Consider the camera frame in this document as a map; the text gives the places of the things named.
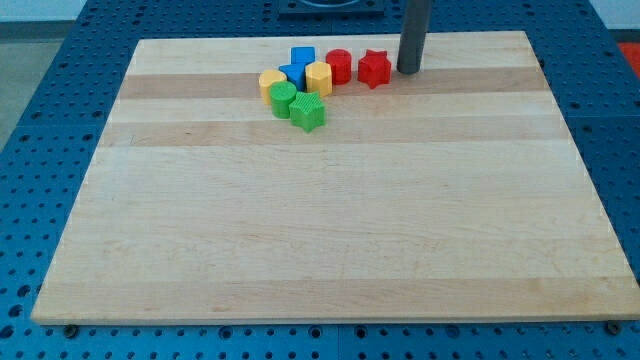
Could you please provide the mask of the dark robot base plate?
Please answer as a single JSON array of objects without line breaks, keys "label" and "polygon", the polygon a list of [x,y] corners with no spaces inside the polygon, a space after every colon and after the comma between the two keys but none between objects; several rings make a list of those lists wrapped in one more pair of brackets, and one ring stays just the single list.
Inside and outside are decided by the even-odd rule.
[{"label": "dark robot base plate", "polygon": [[381,15],[384,0],[277,0],[278,16]]}]

